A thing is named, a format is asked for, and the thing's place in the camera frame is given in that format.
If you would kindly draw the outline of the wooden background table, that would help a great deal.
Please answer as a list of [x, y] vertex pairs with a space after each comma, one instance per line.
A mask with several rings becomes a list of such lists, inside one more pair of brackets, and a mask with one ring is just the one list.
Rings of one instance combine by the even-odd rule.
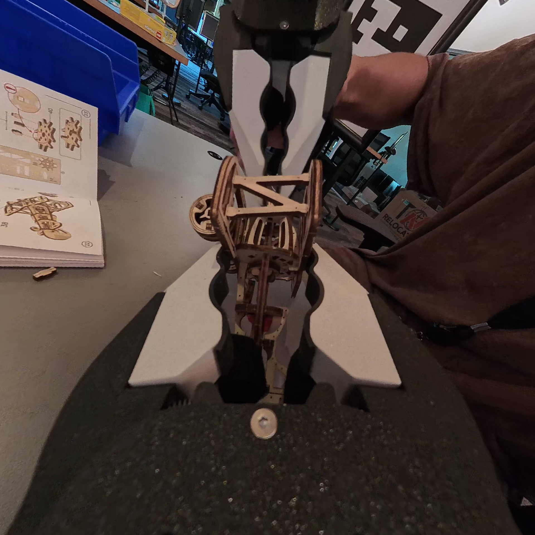
[[108, 1], [73, 1], [73, 3], [135, 42], [139, 48], [147, 51], [151, 66], [164, 77], [163, 81], [155, 88], [164, 89], [171, 124], [178, 123], [177, 107], [181, 103], [175, 99], [177, 79], [180, 66], [187, 65], [189, 62], [180, 44], [177, 41], [175, 45], [159, 42], [151, 34], [122, 16], [119, 11], [120, 6], [112, 5]]

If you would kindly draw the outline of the green container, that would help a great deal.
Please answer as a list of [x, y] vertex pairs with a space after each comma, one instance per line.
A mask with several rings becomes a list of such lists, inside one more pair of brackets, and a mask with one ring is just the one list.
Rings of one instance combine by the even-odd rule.
[[156, 107], [152, 90], [145, 84], [140, 84], [135, 107], [137, 110], [140, 110], [152, 117], [156, 116]]

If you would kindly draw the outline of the yellow box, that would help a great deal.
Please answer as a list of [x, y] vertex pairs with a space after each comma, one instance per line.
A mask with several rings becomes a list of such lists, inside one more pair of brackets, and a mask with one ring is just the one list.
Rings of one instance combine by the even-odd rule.
[[131, 1], [120, 1], [120, 14], [132, 23], [151, 34], [159, 42], [175, 45], [177, 33], [171, 29], [163, 19], [153, 13], [141, 9]]

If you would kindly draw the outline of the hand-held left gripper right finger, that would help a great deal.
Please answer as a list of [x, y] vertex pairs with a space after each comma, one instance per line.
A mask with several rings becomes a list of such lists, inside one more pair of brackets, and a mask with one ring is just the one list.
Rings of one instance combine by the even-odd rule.
[[369, 292], [317, 244], [304, 274], [286, 327], [284, 404], [306, 403], [321, 383], [333, 388], [338, 403], [361, 386], [401, 387]]

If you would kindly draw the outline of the person in brown shirt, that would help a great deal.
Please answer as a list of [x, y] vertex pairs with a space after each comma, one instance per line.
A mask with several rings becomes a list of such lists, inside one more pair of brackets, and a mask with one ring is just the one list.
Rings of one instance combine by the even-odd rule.
[[448, 373], [534, 534], [534, 35], [427, 58], [407, 189], [442, 210], [386, 251], [328, 252]]

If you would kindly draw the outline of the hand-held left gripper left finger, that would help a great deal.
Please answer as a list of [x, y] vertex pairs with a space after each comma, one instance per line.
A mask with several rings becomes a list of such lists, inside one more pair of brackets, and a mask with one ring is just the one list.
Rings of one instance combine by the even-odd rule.
[[226, 402], [255, 403], [267, 393], [262, 351], [233, 339], [222, 303], [230, 258], [216, 245], [164, 292], [128, 380], [130, 387], [174, 385], [193, 399], [199, 384], [219, 385]]

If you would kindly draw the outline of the grey desk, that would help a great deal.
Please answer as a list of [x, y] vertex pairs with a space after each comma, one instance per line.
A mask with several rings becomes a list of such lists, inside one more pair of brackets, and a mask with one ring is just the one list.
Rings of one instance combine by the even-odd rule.
[[45, 440], [95, 358], [210, 244], [189, 222], [213, 190], [230, 139], [134, 111], [98, 148], [105, 267], [1, 269], [1, 534], [15, 518]]

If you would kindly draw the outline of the printed cardboard box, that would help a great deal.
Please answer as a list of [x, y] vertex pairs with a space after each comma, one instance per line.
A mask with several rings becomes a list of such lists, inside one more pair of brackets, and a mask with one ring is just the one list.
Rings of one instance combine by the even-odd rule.
[[400, 190], [374, 221], [397, 243], [422, 227], [442, 208], [431, 197]]

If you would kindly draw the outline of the black white marker board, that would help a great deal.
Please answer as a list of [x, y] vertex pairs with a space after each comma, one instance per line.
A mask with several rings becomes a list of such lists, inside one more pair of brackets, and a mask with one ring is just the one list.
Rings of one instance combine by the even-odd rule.
[[428, 55], [470, 1], [353, 1], [352, 54]]

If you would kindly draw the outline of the blue plastic bin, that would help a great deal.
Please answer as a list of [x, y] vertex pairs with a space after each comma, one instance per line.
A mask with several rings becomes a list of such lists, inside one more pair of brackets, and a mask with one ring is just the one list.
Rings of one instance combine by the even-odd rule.
[[69, 1], [1, 1], [1, 70], [97, 108], [99, 144], [137, 104], [136, 44]]

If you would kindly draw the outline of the black office chair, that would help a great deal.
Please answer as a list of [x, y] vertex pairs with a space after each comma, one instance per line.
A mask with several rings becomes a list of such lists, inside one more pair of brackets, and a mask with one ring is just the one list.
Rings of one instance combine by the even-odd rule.
[[227, 109], [217, 75], [209, 70], [200, 70], [197, 81], [199, 82], [200, 80], [205, 82], [204, 92], [189, 90], [185, 98], [190, 99], [192, 96], [198, 98], [200, 100], [199, 110], [203, 110], [206, 106], [215, 106], [219, 111], [220, 121], [225, 121]]

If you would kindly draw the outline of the wooden model airplane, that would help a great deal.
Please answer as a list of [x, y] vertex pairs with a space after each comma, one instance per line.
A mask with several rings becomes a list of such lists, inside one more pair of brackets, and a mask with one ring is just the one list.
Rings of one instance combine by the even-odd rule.
[[290, 315], [288, 305], [268, 304], [270, 285], [283, 281], [295, 298], [311, 256], [320, 216], [322, 165], [292, 176], [242, 176], [237, 157], [226, 157], [213, 194], [197, 198], [191, 226], [219, 242], [217, 259], [237, 275], [233, 326], [224, 351], [231, 360], [218, 380], [230, 403], [281, 405], [287, 366], [276, 345]]

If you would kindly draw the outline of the person's right forearm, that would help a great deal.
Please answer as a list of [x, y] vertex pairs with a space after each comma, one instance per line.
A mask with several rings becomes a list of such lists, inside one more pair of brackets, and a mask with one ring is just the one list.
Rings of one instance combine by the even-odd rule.
[[429, 68], [428, 58], [415, 53], [353, 55], [333, 117], [368, 130], [411, 124]]

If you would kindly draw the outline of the instruction booklet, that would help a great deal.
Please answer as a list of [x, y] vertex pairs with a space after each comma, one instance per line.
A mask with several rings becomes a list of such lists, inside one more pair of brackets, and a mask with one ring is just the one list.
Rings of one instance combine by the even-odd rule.
[[1, 70], [1, 267], [104, 266], [96, 107]]

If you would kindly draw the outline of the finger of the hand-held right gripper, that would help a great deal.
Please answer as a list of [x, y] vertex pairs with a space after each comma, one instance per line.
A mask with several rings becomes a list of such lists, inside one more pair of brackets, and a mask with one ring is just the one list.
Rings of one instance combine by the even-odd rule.
[[285, 141], [281, 161], [282, 176], [297, 176], [304, 172], [307, 161], [324, 127], [324, 101], [330, 58], [310, 55], [291, 67], [287, 96], [290, 116], [283, 126]]
[[254, 50], [232, 52], [231, 133], [246, 176], [265, 175], [265, 147], [279, 147], [279, 125], [268, 127], [261, 114], [270, 78], [269, 63]]

